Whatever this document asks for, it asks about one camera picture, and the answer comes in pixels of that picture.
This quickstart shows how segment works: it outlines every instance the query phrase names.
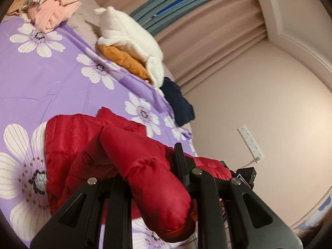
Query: bed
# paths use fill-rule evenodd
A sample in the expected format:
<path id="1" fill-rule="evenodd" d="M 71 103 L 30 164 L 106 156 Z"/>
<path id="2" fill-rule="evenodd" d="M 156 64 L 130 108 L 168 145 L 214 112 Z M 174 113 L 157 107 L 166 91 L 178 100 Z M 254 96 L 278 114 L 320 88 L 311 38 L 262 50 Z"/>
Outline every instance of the bed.
<path id="1" fill-rule="evenodd" d="M 47 194 L 35 194 L 29 180 L 45 170 L 46 122 L 58 114 L 95 116 L 105 106 L 128 120 L 144 119 L 147 135 L 166 145 L 181 142 L 195 155 L 192 134 L 174 124 L 168 102 L 148 83 L 107 61 L 68 24 L 36 31 L 21 17 L 0 25 L 0 208 L 16 235 L 29 247 L 50 218 Z M 47 176 L 38 188 L 45 191 Z M 134 248 L 166 244 L 142 219 L 133 221 Z"/>

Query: red puffer jacket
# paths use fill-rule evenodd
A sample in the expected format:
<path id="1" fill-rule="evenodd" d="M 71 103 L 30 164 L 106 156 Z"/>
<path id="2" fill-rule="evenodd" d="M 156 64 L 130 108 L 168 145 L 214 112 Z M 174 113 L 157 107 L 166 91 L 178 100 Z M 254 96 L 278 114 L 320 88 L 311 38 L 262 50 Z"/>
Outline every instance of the red puffer jacket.
<path id="1" fill-rule="evenodd" d="M 45 156 L 51 214 L 88 178 L 120 173 L 137 204 L 133 218 L 142 215 L 147 227 L 167 242 L 187 239 L 195 229 L 196 208 L 172 173 L 174 150 L 145 134 L 145 126 L 106 108 L 97 117 L 59 115 L 49 120 Z M 231 178 L 219 161 L 202 157 L 194 161 L 216 178 Z"/>

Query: beige wall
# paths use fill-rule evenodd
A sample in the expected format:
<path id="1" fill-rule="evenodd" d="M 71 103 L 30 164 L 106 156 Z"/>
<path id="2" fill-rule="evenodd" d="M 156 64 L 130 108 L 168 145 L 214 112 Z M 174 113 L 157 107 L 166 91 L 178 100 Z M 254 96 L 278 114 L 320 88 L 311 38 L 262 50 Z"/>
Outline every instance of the beige wall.
<path id="1" fill-rule="evenodd" d="M 284 51 L 261 41 L 185 97 L 197 153 L 233 170 L 254 166 L 254 191 L 289 226 L 330 188 L 332 94 Z M 243 124 L 265 156 L 258 164 L 237 131 Z"/>

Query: black bracket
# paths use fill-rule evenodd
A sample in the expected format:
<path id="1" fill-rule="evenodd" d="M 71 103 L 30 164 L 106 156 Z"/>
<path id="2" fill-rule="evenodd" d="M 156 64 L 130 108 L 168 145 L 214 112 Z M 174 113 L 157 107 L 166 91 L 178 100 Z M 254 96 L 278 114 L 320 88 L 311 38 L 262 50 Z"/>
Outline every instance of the black bracket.
<path id="1" fill-rule="evenodd" d="M 214 178 L 175 145 L 175 174 L 198 204 L 198 249 L 226 249 L 223 199 L 233 249 L 303 249 L 285 223 L 239 178 Z M 30 249 L 97 249 L 105 199 L 104 247 L 132 249 L 132 195 L 120 175 L 90 178 L 32 240 Z"/>

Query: mustard yellow cloth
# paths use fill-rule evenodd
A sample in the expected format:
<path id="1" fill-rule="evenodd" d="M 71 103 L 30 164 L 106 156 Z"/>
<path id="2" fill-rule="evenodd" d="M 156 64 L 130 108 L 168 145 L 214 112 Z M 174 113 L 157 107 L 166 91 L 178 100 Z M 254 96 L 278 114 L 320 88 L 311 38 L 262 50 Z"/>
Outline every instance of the mustard yellow cloth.
<path id="1" fill-rule="evenodd" d="M 14 0 L 12 5 L 9 7 L 6 15 L 20 15 L 22 11 L 23 5 L 26 3 L 27 0 Z"/>
<path id="2" fill-rule="evenodd" d="M 106 58 L 124 67 L 135 76 L 151 83 L 151 77 L 140 60 L 133 58 L 115 46 L 99 45 L 98 47 Z"/>

